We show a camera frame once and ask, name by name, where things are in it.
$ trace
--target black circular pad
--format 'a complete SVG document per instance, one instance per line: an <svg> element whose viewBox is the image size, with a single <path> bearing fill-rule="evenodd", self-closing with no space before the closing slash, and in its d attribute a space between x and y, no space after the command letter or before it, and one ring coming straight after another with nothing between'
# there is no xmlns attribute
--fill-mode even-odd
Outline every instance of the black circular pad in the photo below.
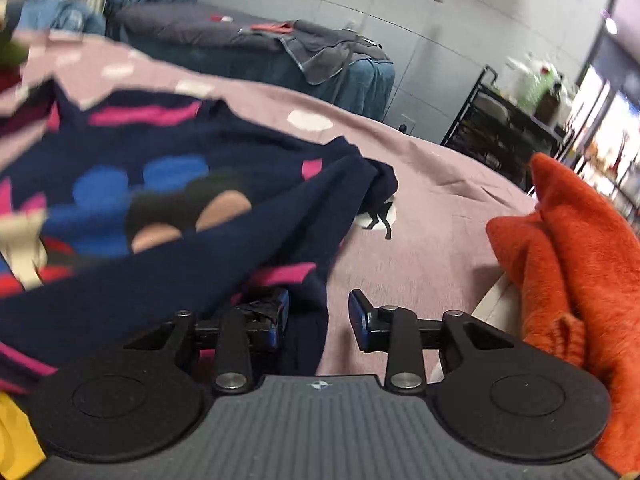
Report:
<svg viewBox="0 0 640 480"><path fill-rule="evenodd" d="M202 394L159 352L121 350L61 368L30 399L41 443L83 462L122 462L178 440L197 420Z"/></svg>
<svg viewBox="0 0 640 480"><path fill-rule="evenodd" d="M444 426L510 462L562 462L604 431L609 396L596 378L533 348L479 351L436 390Z"/></svg>

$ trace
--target shelf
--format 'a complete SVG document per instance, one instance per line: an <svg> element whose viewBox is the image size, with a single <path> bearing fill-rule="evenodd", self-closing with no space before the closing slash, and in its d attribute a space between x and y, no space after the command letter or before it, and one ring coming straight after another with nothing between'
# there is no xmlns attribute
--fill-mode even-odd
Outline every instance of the shelf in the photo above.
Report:
<svg viewBox="0 0 640 480"><path fill-rule="evenodd" d="M485 121L488 122L488 124L486 124L485 126L494 129L498 137L501 137L500 140L502 142L506 142L506 139L504 137L508 137L510 144L514 148L532 152L532 154L539 151L538 147L533 145L533 143L530 142L527 137L523 136L521 131L517 128L512 128L508 124L501 123L494 116L482 110L482 108L477 108L473 105L472 108L474 113L480 115ZM468 120L468 117L465 116L462 120L462 123L464 123L466 120Z"/></svg>
<svg viewBox="0 0 640 480"><path fill-rule="evenodd" d="M534 116L530 116L529 114L525 113L523 110L521 110L521 108L517 107L511 101L502 97L491 86L481 84L478 90L483 92L484 94L487 94L491 99L498 101L502 106L507 108L510 113L520 115L521 118L531 123L534 126L533 129L537 133L542 134L543 137L546 137L546 140L551 141L556 146L560 146L560 144L562 144L562 137L559 136L555 131L553 131L549 126L541 123Z"/></svg>

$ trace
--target blue dot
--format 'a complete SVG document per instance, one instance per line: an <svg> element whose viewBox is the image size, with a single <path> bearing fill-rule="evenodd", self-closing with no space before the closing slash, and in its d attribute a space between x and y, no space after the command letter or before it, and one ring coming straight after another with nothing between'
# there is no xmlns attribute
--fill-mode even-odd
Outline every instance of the blue dot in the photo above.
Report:
<svg viewBox="0 0 640 480"><path fill-rule="evenodd" d="M170 192L183 189L191 180L209 173L209 167L201 156L166 156L157 158L145 166L145 189Z"/></svg>
<svg viewBox="0 0 640 480"><path fill-rule="evenodd" d="M94 166L74 185L74 200L82 209L105 208L127 200L127 173L113 166Z"/></svg>

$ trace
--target orange towel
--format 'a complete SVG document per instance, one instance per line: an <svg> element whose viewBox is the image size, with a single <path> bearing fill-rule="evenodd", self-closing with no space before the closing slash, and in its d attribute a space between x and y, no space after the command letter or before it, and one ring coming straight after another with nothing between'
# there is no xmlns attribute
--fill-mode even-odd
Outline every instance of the orange towel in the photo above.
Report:
<svg viewBox="0 0 640 480"><path fill-rule="evenodd" d="M522 292L524 339L607 386L612 412L596 454L621 473L640 470L640 242L573 171L542 154L531 170L536 211L486 226Z"/></svg>

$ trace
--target pink stripe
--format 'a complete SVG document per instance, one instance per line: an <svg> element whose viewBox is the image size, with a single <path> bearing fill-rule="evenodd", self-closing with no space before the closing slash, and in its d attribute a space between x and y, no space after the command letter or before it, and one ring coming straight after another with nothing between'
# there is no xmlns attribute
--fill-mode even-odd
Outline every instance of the pink stripe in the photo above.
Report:
<svg viewBox="0 0 640 480"><path fill-rule="evenodd" d="M11 203L11 179L7 177L0 182L0 215L8 215L14 212Z"/></svg>
<svg viewBox="0 0 640 480"><path fill-rule="evenodd" d="M229 303L231 304L231 306L236 306L241 301L242 301L242 292L236 292L229 300Z"/></svg>
<svg viewBox="0 0 640 480"><path fill-rule="evenodd" d="M137 108L111 106L96 112L89 118L93 126L119 126L128 123L147 123L154 126L175 126L193 119L200 110L201 101L194 101L184 108L164 108L149 105Z"/></svg>
<svg viewBox="0 0 640 480"><path fill-rule="evenodd" d="M215 355L216 351L213 349L200 350L198 362L191 371L191 376L197 383L208 384L210 382L213 358Z"/></svg>
<svg viewBox="0 0 640 480"><path fill-rule="evenodd" d="M60 110L58 109L58 103L54 102L51 107L51 113L47 120L47 130L56 132L60 129Z"/></svg>
<svg viewBox="0 0 640 480"><path fill-rule="evenodd" d="M17 350L5 345L4 343L0 343L0 354L13 361L14 363L27 368L27 370L31 370L35 374L41 376L51 375L58 370L53 366L46 365L44 363L41 363L40 361L36 361L36 359L21 354Z"/></svg>
<svg viewBox="0 0 640 480"><path fill-rule="evenodd" d="M302 163L302 178L309 180L311 177L316 176L322 171L322 159L316 158L316 160L305 160Z"/></svg>
<svg viewBox="0 0 640 480"><path fill-rule="evenodd" d="M302 283L308 273L316 268L313 262L283 267L267 267L254 272L249 278L250 286L291 285Z"/></svg>
<svg viewBox="0 0 640 480"><path fill-rule="evenodd" d="M20 206L20 211L24 213L28 213L31 211L36 211L38 209L46 209L47 208L47 198L43 193L36 193L31 198L27 199L24 204Z"/></svg>
<svg viewBox="0 0 640 480"><path fill-rule="evenodd" d="M29 393L22 386L10 383L9 381L5 381L4 379L0 379L0 392L17 395L26 395Z"/></svg>

